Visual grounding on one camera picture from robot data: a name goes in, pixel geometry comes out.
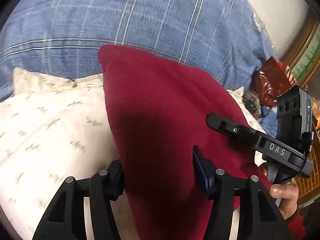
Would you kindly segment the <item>person's right hand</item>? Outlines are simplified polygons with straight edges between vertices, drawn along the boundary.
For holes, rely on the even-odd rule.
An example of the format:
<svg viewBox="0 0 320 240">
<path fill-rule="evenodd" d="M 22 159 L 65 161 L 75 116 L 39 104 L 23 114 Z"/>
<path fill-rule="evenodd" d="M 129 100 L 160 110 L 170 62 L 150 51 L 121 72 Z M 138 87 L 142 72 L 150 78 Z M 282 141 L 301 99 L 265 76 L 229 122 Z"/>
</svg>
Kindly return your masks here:
<svg viewBox="0 0 320 240">
<path fill-rule="evenodd" d="M 272 184 L 269 194 L 274 199 L 281 199 L 278 209 L 285 220 L 296 214 L 299 189 L 294 178 L 288 184 Z"/>
</svg>

